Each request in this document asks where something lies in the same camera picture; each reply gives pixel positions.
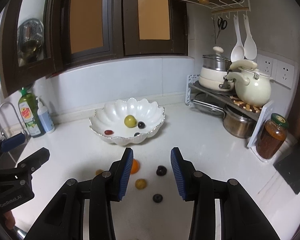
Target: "spoon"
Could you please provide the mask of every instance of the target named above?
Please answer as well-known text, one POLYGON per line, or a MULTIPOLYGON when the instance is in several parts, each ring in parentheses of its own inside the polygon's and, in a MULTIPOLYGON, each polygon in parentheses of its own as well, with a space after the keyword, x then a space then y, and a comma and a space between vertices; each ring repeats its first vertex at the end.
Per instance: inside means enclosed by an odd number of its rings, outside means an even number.
POLYGON ((243 15, 243 21, 247 33, 247 39, 244 42, 244 55, 247 59, 253 60, 257 56, 257 46, 254 40, 252 39, 248 15, 243 15))
POLYGON ((239 19, 237 15, 233 17, 233 21, 234 21, 235 33, 237 34, 237 44, 234 46, 231 52, 231 61, 235 62, 237 60, 244 58, 244 48, 241 41, 239 19))

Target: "jar of red sauce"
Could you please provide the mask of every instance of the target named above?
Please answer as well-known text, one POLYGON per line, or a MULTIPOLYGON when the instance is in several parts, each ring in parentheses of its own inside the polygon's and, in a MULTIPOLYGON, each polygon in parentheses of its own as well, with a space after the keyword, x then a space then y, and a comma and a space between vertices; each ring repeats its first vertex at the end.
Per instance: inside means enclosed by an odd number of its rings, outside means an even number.
POLYGON ((271 159, 287 138, 288 121, 279 114, 271 114, 257 141, 257 152, 264 159, 271 159))

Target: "black scissors handle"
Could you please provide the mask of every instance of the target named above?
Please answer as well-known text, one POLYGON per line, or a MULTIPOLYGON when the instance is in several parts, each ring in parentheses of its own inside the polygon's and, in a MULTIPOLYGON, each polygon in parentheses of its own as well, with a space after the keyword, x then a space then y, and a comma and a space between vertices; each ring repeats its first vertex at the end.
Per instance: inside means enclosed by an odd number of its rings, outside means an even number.
POLYGON ((218 19, 218 27, 221 29, 221 30, 224 30, 225 28, 227 28, 227 25, 228 25, 228 22, 222 18, 219 18, 218 19))

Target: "bottle label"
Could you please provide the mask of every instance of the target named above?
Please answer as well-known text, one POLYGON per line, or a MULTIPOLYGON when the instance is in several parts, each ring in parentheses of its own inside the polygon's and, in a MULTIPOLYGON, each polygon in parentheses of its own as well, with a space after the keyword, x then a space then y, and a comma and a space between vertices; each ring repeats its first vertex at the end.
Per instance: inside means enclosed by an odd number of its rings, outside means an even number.
POLYGON ((52 119, 48 111, 44 112, 43 114, 39 114, 38 116, 46 132, 49 132, 54 128, 52 119))
POLYGON ((40 129, 35 122, 34 116, 32 114, 32 111, 31 111, 28 103, 22 102, 21 104, 19 104, 19 109, 20 109, 22 119, 25 122, 30 135, 35 136, 35 135, 40 134, 41 133, 40 129))

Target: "white soap dispenser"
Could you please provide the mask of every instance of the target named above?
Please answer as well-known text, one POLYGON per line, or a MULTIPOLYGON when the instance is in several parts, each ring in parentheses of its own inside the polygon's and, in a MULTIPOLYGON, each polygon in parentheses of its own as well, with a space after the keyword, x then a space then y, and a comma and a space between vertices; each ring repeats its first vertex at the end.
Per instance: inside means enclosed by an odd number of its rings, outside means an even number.
POLYGON ((48 112, 48 108, 43 105, 40 101, 40 98, 37 97, 38 100, 38 116, 41 121, 41 124, 46 131, 46 133, 52 133, 54 131, 54 124, 48 112))

